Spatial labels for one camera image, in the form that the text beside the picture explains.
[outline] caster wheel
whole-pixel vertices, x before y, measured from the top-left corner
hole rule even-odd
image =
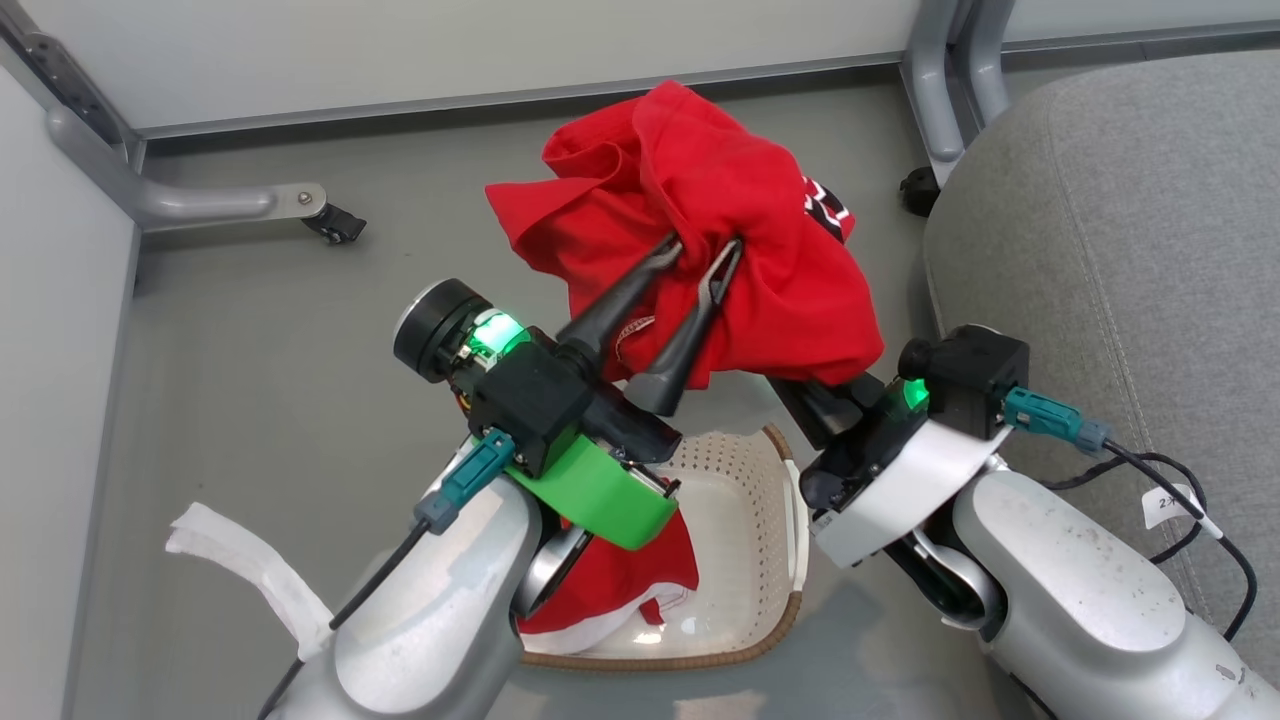
[[[316,215],[302,218],[302,224],[323,234],[329,245],[347,245],[356,242],[360,233],[365,232],[367,223],[342,208],[329,204]]]
[[[929,217],[929,213],[933,211],[933,204],[942,193],[938,179],[933,176],[933,168],[929,167],[911,170],[897,186],[897,190],[902,193],[902,206],[906,208],[906,211],[922,218]]]

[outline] metal chair leg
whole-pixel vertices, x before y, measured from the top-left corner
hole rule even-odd
[[[974,0],[968,22],[956,40],[954,59],[961,82],[977,102],[979,129],[1009,108],[1009,90],[1000,65],[1000,47],[1015,0]]]
[[[152,182],[133,172],[73,110],[46,115],[54,143],[143,231],[273,219],[302,219],[332,243],[352,242],[365,222],[328,202],[316,183],[260,187],[186,188]]]
[[[902,58],[902,79],[925,150],[938,163],[952,163],[964,152],[946,73],[947,36],[959,5],[960,0],[923,0]]]

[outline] gray chair seat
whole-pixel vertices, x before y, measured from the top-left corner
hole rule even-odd
[[[943,328],[1028,341],[1033,389],[1198,474],[1261,582],[1234,644],[1280,682],[1280,53],[1041,88],[955,169],[925,264]],[[1006,456],[1046,482],[1093,462],[1032,437]],[[1151,487],[1117,470],[1066,497],[1149,556],[1189,527],[1144,528]],[[1244,578],[1217,543],[1202,537],[1164,569],[1196,614],[1230,623]]]

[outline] teal connector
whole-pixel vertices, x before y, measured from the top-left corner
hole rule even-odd
[[[1111,434],[1110,427],[1085,420],[1075,407],[1020,387],[1005,396],[1005,421],[1033,434],[1065,439],[1088,455],[1101,454]]]
[[[426,493],[413,507],[413,516],[426,520],[431,534],[443,534],[466,503],[500,475],[515,456],[516,441],[493,428],[444,478],[440,489]]]

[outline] white label tag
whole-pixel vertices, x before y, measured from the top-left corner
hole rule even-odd
[[[1204,509],[1201,507],[1199,501],[1196,500],[1196,493],[1192,492],[1190,487],[1183,484],[1174,484],[1174,487],[1178,488],[1178,492],[1187,496],[1187,500],[1192,501],[1192,505],[1194,505],[1201,512],[1204,511]],[[1148,530],[1165,520],[1181,518],[1184,515],[1190,518],[1192,515],[1185,507],[1183,507],[1181,502],[1174,500],[1174,496],[1169,495],[1169,492],[1164,488],[1156,488],[1142,496],[1142,514],[1147,518]]]

